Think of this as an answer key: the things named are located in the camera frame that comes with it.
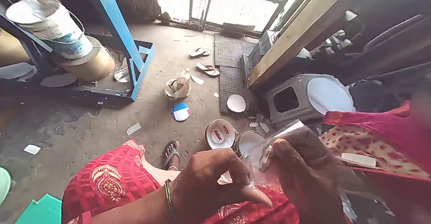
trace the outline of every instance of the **green bangle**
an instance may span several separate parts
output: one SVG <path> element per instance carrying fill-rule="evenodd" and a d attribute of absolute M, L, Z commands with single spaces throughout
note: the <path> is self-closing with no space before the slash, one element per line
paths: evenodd
<path fill-rule="evenodd" d="M 165 180 L 165 193 L 166 193 L 166 200 L 168 201 L 168 207 L 172 211 L 172 215 L 174 216 L 174 222 L 177 221 L 177 216 L 175 215 L 174 207 L 172 206 L 172 200 L 171 200 L 171 192 L 169 191 L 169 183 L 171 182 L 170 179 Z"/>

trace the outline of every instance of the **green plastic object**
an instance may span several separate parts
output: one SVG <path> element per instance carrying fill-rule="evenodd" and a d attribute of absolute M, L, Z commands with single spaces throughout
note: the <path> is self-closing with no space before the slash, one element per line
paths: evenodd
<path fill-rule="evenodd" d="M 60 224 L 61 200 L 45 194 L 39 201 L 32 200 L 15 224 Z"/>
<path fill-rule="evenodd" d="M 6 169 L 0 167 L 0 205 L 9 192 L 10 182 L 11 178 L 9 172 Z"/>

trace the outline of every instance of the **wooden plank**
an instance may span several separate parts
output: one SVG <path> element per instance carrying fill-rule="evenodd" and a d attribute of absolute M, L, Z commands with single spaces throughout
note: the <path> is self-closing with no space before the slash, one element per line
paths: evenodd
<path fill-rule="evenodd" d="M 248 78 L 249 87 L 266 81 L 348 10 L 348 0 L 310 0 Z"/>

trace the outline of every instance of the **black rubber mat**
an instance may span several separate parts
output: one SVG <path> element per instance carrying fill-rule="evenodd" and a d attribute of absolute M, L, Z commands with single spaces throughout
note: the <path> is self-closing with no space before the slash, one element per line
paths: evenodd
<path fill-rule="evenodd" d="M 226 102 L 229 96 L 233 94 L 239 94 L 244 97 L 245 85 L 242 79 L 243 75 L 241 69 L 236 67 L 224 67 L 220 66 L 219 75 L 219 92 L 220 95 L 220 111 L 228 113 L 229 109 Z"/>
<path fill-rule="evenodd" d="M 238 56 L 240 56 L 243 50 L 245 54 L 250 54 L 258 41 L 258 39 L 249 37 L 235 39 L 216 34 L 214 36 L 215 65 L 239 68 L 237 63 Z"/>

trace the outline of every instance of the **hand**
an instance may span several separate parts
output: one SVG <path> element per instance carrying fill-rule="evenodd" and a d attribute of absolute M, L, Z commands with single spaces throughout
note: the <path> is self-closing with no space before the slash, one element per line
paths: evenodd
<path fill-rule="evenodd" d="M 299 128 L 281 138 L 274 142 L 272 160 L 301 223 L 346 223 L 333 155 L 309 128 Z"/>
<path fill-rule="evenodd" d="M 219 185 L 229 171 L 233 183 Z M 216 149 L 193 155 L 186 168 L 170 184 L 172 205 L 179 223 L 201 223 L 224 205 L 252 201 L 271 208 L 271 200 L 250 186 L 245 164 L 232 149 Z"/>

